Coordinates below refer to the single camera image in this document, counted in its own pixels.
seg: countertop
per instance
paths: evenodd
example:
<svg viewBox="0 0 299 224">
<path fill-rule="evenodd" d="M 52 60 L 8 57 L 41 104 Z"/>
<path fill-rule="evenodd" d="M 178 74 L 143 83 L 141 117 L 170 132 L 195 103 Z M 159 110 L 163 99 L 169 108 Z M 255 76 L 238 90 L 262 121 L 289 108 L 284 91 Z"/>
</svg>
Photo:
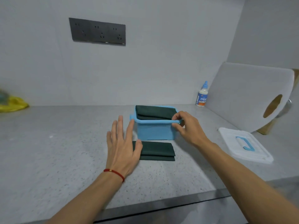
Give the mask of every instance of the countertop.
<svg viewBox="0 0 299 224">
<path fill-rule="evenodd" d="M 236 127 L 205 107 L 173 106 L 195 116 L 207 137 L 227 152 L 217 129 Z M 91 184 L 105 168 L 113 120 L 123 115 L 126 128 L 134 107 L 44 106 L 0 114 L 0 223 L 48 219 Z M 274 185 L 298 181 L 298 148 L 283 137 L 254 136 L 274 162 L 237 160 Z M 176 161 L 140 161 L 97 220 L 229 196 L 212 167 L 181 136 L 167 142 Z"/>
</svg>

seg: red bracelet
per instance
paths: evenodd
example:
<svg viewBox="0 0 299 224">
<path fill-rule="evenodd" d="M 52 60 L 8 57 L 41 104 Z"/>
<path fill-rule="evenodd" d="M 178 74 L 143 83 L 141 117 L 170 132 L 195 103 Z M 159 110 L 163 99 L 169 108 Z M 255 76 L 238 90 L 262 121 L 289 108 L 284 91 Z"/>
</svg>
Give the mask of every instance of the red bracelet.
<svg viewBox="0 0 299 224">
<path fill-rule="evenodd" d="M 117 171 L 112 170 L 112 169 L 105 169 L 105 170 L 103 170 L 103 172 L 106 172 L 106 171 L 111 171 L 111 172 L 117 174 L 118 176 L 120 176 L 123 179 L 123 182 L 125 181 L 125 178 L 120 173 L 118 173 Z"/>
</svg>

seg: bottle label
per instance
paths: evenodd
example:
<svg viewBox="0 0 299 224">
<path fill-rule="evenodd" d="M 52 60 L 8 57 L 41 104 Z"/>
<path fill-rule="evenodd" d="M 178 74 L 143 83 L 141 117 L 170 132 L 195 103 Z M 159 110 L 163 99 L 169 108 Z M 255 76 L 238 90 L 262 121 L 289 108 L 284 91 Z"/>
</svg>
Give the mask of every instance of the bottle label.
<svg viewBox="0 0 299 224">
<path fill-rule="evenodd" d="M 207 100 L 207 94 L 198 93 L 196 104 L 204 106 L 206 100 Z"/>
</svg>

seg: green cloth in box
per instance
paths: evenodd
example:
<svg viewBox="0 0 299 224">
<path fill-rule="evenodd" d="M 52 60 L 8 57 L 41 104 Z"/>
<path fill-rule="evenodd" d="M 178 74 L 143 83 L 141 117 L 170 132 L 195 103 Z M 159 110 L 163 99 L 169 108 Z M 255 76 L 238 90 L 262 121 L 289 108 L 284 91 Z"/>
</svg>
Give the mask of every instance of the green cloth in box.
<svg viewBox="0 0 299 224">
<path fill-rule="evenodd" d="M 175 113 L 175 108 L 136 105 L 136 116 L 141 120 L 171 120 Z"/>
<path fill-rule="evenodd" d="M 175 161 L 176 154 L 171 143 L 142 141 L 142 145 L 140 160 Z"/>
</svg>

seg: forearm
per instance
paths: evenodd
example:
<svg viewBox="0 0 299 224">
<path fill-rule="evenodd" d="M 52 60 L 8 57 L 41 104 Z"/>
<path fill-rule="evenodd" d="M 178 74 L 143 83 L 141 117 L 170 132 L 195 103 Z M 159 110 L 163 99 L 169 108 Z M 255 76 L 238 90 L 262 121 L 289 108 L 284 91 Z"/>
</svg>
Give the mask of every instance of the forearm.
<svg viewBox="0 0 299 224">
<path fill-rule="evenodd" d="M 47 224 L 92 223 L 95 216 L 121 187 L 122 179 L 111 172 L 103 172 L 83 192 L 65 205 Z"/>
<path fill-rule="evenodd" d="M 250 223 L 295 223 L 298 209 L 256 174 L 212 142 L 197 146 Z"/>
</svg>

